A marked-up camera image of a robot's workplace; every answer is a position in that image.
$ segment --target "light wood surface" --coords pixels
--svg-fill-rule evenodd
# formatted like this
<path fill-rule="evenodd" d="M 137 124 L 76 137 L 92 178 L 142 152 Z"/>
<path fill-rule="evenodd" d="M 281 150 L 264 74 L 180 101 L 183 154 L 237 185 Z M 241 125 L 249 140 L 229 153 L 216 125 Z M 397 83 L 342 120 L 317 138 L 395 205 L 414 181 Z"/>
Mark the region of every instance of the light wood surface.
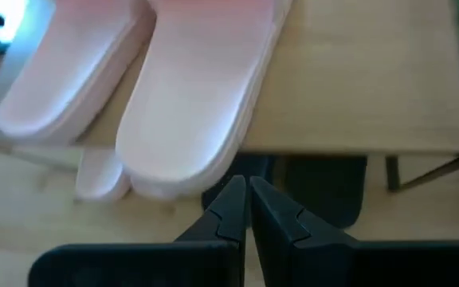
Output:
<path fill-rule="evenodd" d="M 243 149 L 459 152 L 451 3 L 295 0 Z M 114 144 L 145 55 L 146 48 L 80 144 Z"/>
<path fill-rule="evenodd" d="M 419 188 L 386 192 L 383 157 L 370 158 L 363 210 L 347 232 L 366 240 L 459 239 L 459 172 Z M 405 178 L 447 158 L 402 160 Z M 199 199 L 152 202 L 130 195 L 108 205 L 75 202 L 75 174 L 0 155 L 0 286 L 26 286 L 32 262 L 75 242 L 168 242 L 200 215 Z M 264 286 L 248 232 L 246 286 Z"/>

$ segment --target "wooden table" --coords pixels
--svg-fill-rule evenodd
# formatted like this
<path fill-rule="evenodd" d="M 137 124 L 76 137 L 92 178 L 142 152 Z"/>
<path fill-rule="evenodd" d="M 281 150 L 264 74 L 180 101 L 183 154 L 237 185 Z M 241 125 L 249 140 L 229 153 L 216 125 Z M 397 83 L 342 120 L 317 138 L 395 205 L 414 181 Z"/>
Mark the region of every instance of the wooden table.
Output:
<path fill-rule="evenodd" d="M 242 149 L 459 152 L 459 36 L 451 2 L 295 0 Z M 0 100 L 25 47 L 3 62 Z M 79 144 L 113 146 L 145 55 L 146 48 Z"/>

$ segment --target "wooden floor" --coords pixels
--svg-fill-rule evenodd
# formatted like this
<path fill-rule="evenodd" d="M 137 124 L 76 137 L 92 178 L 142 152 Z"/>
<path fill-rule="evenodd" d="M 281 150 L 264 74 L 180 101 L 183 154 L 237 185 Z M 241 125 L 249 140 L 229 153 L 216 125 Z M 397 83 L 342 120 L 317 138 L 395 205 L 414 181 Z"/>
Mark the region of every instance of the wooden floor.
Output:
<path fill-rule="evenodd" d="M 400 160 L 402 175 L 408 177 L 447 159 Z M 151 202 L 130 195 L 110 205 L 75 202 L 74 183 L 73 173 L 0 155 L 0 286 L 25 286 L 31 263 L 54 246 L 167 242 L 201 214 L 199 199 Z M 360 239 L 459 239 L 459 172 L 396 195 L 385 186 L 384 159 L 371 157 L 363 211 L 349 234 Z M 247 286 L 263 286 L 250 231 L 248 239 Z"/>

